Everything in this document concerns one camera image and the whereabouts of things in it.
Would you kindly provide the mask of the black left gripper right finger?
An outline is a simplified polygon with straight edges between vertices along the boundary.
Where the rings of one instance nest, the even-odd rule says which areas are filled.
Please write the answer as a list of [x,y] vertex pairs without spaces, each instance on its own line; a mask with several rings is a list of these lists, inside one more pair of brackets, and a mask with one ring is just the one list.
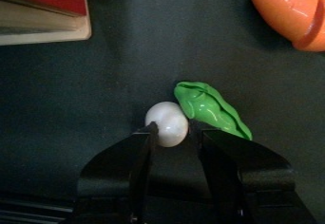
[[200,133],[200,159],[220,224],[318,224],[288,160],[220,130]]

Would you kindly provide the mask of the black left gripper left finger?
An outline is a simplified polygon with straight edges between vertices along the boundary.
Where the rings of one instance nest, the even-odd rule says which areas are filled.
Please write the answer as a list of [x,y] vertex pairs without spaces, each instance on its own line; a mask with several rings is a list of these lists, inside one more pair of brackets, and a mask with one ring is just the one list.
[[145,224],[158,132],[152,122],[88,163],[69,224]]

